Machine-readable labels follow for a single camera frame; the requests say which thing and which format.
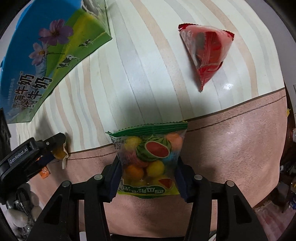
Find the pink striped cat blanket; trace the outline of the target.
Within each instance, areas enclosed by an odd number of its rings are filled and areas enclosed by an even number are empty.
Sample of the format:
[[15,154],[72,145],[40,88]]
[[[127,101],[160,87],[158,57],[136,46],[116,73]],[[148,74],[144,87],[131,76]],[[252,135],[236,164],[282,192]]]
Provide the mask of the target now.
[[[88,180],[116,151],[108,136],[129,126],[188,120],[182,160],[210,181],[232,180],[251,206],[278,184],[287,99],[271,33],[249,1],[108,1],[112,40],[55,87],[21,142],[65,132],[67,167],[30,185],[46,204],[64,181]],[[235,35],[222,67],[199,92],[178,32],[196,23]]]

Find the orange snack packet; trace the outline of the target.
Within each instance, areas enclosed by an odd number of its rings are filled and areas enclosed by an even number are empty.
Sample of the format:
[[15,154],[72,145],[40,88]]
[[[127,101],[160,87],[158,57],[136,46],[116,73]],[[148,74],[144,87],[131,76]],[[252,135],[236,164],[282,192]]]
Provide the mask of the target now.
[[42,179],[45,179],[47,177],[49,177],[50,175],[50,171],[49,169],[47,168],[47,166],[43,167],[41,169],[41,171],[39,172],[39,175],[41,176]]

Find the cardboard milk box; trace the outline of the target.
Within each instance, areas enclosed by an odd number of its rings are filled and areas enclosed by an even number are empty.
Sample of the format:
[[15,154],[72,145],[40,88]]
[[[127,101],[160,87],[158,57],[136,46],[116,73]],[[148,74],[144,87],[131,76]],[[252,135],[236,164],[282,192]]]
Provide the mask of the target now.
[[1,63],[6,121],[31,121],[61,79],[110,39],[105,1],[33,1]]

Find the clear jelly cup packet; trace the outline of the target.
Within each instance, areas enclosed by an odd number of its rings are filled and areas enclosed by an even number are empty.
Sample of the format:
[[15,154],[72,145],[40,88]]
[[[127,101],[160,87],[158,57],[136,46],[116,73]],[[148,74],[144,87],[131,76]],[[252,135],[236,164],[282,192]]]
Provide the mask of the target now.
[[68,150],[67,150],[67,140],[63,139],[60,143],[58,143],[52,150],[53,156],[62,161],[62,169],[66,169],[67,161],[69,158]]

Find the red triangular snack packet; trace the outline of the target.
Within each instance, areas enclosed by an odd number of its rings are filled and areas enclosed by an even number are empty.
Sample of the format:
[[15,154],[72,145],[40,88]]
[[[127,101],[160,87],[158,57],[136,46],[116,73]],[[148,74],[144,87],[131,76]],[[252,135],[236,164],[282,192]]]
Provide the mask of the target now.
[[212,26],[183,23],[178,26],[180,36],[194,63],[199,91],[221,68],[235,34]]

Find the fruit candy green packet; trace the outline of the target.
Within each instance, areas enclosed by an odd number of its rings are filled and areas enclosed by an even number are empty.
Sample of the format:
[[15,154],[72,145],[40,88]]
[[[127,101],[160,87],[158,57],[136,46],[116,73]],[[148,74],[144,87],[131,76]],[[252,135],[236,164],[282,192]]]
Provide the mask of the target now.
[[118,194],[139,198],[178,195],[174,169],[187,128],[186,121],[178,121],[107,132],[122,166]]

